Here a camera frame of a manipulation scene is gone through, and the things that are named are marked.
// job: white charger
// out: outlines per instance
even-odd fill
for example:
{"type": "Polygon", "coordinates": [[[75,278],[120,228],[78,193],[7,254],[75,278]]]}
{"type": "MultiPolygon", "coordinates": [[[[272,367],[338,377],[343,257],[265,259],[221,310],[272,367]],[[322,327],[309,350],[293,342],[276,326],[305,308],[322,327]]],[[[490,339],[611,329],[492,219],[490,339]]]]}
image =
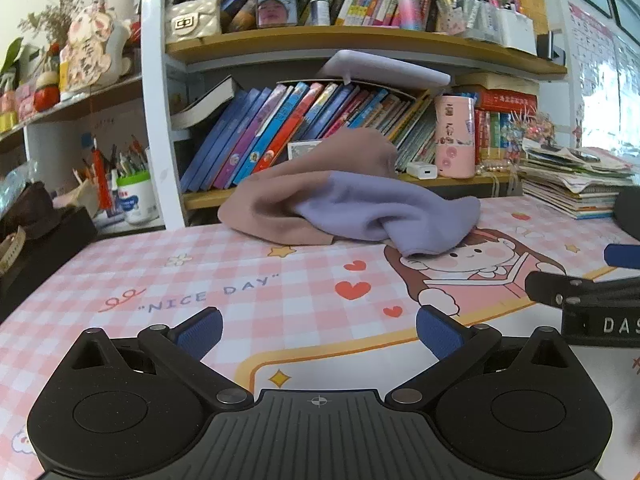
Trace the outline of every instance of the white charger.
{"type": "Polygon", "coordinates": [[[426,162],[409,162],[406,165],[406,172],[419,180],[427,180],[438,177],[438,168],[435,164],[426,162]]]}

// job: purple cloth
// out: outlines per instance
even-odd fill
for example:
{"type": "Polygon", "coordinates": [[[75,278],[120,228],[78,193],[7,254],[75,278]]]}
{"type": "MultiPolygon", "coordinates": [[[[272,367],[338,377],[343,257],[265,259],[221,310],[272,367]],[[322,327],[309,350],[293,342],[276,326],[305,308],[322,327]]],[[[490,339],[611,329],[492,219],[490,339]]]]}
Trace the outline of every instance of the purple cloth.
{"type": "Polygon", "coordinates": [[[444,200],[415,184],[345,171],[331,171],[327,183],[293,209],[335,236],[390,238],[402,256],[448,251],[480,218],[476,197],[444,200]]]}

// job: orange border line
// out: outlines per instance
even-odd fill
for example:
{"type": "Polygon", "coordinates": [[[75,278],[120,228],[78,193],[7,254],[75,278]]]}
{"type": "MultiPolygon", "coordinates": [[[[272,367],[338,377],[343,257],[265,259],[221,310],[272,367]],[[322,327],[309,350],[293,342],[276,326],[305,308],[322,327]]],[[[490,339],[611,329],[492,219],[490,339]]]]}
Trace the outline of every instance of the orange border line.
{"type": "MultiPolygon", "coordinates": [[[[616,267],[602,267],[592,272],[588,272],[583,277],[589,280],[594,280],[604,276],[605,274],[609,274],[615,269],[616,267]]],[[[529,298],[520,298],[519,300],[508,301],[506,303],[498,303],[471,315],[461,316],[458,321],[465,326],[470,326],[489,321],[506,314],[512,314],[513,312],[517,312],[534,304],[536,304],[536,302],[529,300],[529,298]]],[[[249,356],[238,365],[234,375],[234,381],[236,384],[239,384],[250,392],[254,392],[255,374],[260,368],[268,365],[314,361],[341,355],[357,354],[360,352],[386,348],[388,346],[409,343],[417,340],[418,336],[415,332],[415,327],[412,327],[404,330],[398,330],[396,332],[389,332],[327,345],[261,352],[259,354],[249,356]]]]}

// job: yellow star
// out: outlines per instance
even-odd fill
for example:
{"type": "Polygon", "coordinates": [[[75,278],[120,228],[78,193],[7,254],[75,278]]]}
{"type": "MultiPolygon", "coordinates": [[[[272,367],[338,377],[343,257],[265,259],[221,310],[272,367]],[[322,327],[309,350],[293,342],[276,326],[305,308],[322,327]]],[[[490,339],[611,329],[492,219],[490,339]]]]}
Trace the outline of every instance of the yellow star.
{"type": "Polygon", "coordinates": [[[267,256],[279,256],[281,258],[286,258],[287,256],[289,256],[290,254],[295,253],[296,250],[292,249],[289,246],[284,246],[284,247],[272,247],[271,248],[271,252],[269,254],[267,254],[267,256]]]}
{"type": "Polygon", "coordinates": [[[283,373],[282,370],[278,368],[278,371],[274,373],[269,380],[275,384],[277,387],[281,388],[284,383],[286,383],[291,377],[287,374],[283,373]]]}

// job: pink tumbler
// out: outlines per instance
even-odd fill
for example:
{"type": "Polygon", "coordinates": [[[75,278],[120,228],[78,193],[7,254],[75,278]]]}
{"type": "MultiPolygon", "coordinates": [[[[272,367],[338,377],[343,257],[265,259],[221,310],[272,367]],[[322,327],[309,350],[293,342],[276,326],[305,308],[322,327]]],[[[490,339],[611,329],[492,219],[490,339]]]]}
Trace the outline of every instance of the pink tumbler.
{"type": "Polygon", "coordinates": [[[438,174],[471,178],[476,173],[474,101],[469,97],[436,97],[436,166],[438,174]]]}

